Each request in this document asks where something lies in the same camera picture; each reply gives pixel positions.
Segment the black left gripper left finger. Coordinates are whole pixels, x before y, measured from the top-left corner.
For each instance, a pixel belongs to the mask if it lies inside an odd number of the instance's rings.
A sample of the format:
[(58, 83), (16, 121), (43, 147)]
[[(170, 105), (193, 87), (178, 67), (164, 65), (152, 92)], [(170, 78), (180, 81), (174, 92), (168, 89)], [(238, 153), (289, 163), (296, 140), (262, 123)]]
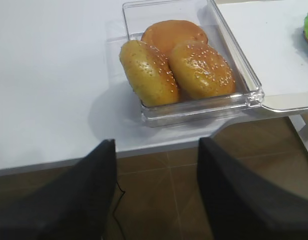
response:
[(102, 239), (116, 181), (115, 141), (104, 140), (52, 182), (0, 208), (0, 240)]

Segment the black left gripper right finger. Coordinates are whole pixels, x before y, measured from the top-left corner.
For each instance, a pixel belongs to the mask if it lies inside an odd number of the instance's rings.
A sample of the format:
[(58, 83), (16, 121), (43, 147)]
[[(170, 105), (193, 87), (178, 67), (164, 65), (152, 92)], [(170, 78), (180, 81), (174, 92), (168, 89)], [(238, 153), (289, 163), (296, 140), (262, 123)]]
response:
[(308, 200), (255, 174), (213, 139), (199, 140), (197, 181), (216, 240), (308, 240)]

